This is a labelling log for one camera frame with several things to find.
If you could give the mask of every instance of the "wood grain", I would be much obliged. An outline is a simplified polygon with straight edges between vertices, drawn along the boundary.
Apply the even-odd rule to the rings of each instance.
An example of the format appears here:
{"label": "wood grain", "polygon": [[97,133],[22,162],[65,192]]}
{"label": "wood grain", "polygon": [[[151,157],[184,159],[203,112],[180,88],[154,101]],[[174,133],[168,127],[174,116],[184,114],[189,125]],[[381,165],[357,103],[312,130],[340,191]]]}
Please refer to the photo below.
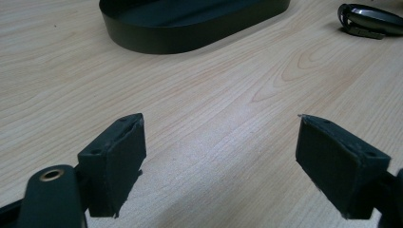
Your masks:
{"label": "wood grain", "polygon": [[[0,206],[142,112],[147,158],[118,219],[89,227],[376,227],[345,220],[296,163],[299,119],[332,120],[403,167],[403,39],[340,30],[342,1],[290,8],[201,49],[118,47],[94,0],[0,0]],[[357,3],[403,15],[402,1]]]}

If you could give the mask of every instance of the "black plastic part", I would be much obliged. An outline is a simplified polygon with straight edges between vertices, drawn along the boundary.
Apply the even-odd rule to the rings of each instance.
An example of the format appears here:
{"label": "black plastic part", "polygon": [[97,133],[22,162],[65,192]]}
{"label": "black plastic part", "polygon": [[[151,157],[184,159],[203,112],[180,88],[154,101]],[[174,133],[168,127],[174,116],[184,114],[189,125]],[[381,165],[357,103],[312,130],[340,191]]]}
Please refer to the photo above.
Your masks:
{"label": "black plastic part", "polygon": [[51,166],[29,179],[18,227],[86,227],[73,167]]}
{"label": "black plastic part", "polygon": [[76,170],[88,180],[82,195],[92,217],[119,216],[144,158],[142,114],[117,120],[78,154]]}
{"label": "black plastic part", "polygon": [[403,227],[403,217],[399,212],[403,204],[398,200],[402,198],[403,191],[397,187],[402,183],[399,178],[385,173],[376,183],[366,188],[366,194],[372,196],[374,207],[382,214],[378,228]]}
{"label": "black plastic part", "polygon": [[302,115],[297,162],[346,219],[369,219],[368,187],[387,173],[390,157],[328,120]]}
{"label": "black plastic part", "polygon": [[0,227],[17,227],[17,220],[20,214],[22,200],[15,201],[0,208]]}
{"label": "black plastic part", "polygon": [[393,186],[393,198],[397,205],[400,223],[403,224],[403,169],[400,169]]}
{"label": "black plastic part", "polygon": [[382,39],[385,35],[403,35],[403,18],[390,12],[358,4],[343,4],[338,19],[355,36]]}
{"label": "black plastic part", "polygon": [[172,54],[201,48],[287,10],[290,0],[101,0],[118,45]]}

